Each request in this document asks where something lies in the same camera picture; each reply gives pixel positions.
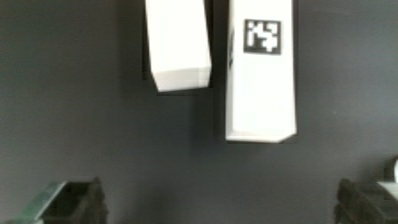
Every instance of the gray background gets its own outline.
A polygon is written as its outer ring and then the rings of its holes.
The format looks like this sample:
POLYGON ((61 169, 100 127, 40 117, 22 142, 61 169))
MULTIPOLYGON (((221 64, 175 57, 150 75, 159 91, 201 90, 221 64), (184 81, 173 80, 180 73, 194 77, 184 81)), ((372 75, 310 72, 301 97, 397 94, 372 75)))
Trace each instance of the gray background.
POLYGON ((100 176, 111 223, 333 223, 344 177, 383 177, 398 146, 398 1, 299 1, 288 144, 228 144, 228 1, 214 87, 143 80, 143 1, 0 1, 0 220, 52 180, 100 176))

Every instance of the white rectangular block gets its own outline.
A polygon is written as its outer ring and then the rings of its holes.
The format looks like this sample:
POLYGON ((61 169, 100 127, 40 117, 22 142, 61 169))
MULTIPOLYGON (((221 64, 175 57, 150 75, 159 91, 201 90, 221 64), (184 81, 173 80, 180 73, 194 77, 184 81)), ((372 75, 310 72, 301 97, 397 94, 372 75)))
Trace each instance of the white rectangular block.
POLYGON ((294 0, 232 0, 226 139, 297 134, 294 0))
POLYGON ((152 73, 159 91, 208 87, 210 43, 203 0, 146 0, 152 73))
POLYGON ((379 185, 384 187, 386 191, 390 192, 392 196, 398 200, 398 183, 397 182, 377 182, 379 185))

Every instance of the white block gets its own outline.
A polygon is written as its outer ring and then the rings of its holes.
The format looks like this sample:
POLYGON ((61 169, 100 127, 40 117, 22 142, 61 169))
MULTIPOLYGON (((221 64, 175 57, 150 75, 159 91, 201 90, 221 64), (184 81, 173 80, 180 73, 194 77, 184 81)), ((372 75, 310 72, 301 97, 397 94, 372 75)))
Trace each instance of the white block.
POLYGON ((398 200, 398 183, 397 182, 383 182, 383 181, 377 183, 384 187, 384 189, 390 192, 395 199, 398 200))
POLYGON ((210 43, 203 0, 146 0, 152 72, 159 91, 208 87, 210 43))
POLYGON ((297 134, 294 0, 232 0, 226 139, 297 134))

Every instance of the black and white marker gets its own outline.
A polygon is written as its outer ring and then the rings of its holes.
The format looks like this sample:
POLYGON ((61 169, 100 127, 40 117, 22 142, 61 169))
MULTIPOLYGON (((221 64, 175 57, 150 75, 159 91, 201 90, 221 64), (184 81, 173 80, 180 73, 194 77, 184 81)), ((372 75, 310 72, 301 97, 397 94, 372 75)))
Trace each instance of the black and white marker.
POLYGON ((297 134, 294 0, 232 0, 226 139, 297 134))
POLYGON ((203 0, 146 0, 150 67, 161 92, 208 87, 205 11, 203 0))

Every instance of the white plastic piece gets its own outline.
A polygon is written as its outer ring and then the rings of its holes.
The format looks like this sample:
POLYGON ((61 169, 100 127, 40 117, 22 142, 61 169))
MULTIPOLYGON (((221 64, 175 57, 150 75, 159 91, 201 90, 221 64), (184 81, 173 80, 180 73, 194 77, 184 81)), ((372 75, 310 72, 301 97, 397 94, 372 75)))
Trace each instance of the white plastic piece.
POLYGON ((152 72, 159 91, 208 87, 210 43, 203 0, 146 0, 152 72))
POLYGON ((388 190, 395 199, 398 200, 398 183, 397 182, 377 182, 377 183, 384 187, 384 189, 388 190))
POLYGON ((398 160, 395 161, 395 182, 398 183, 398 160))
POLYGON ((297 134, 294 0, 232 0, 226 139, 280 143, 297 134))

